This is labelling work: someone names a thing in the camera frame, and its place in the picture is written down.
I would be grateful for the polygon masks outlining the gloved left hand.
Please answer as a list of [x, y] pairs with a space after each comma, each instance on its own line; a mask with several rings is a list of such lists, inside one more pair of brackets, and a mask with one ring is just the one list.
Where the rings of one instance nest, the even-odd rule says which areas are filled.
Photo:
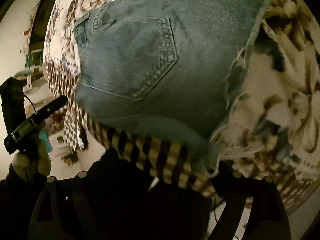
[[12, 159], [12, 167], [17, 175], [27, 181], [38, 174], [47, 178], [50, 175], [52, 163], [47, 153], [46, 143], [39, 134], [45, 128], [42, 122], [22, 140], [22, 150]]

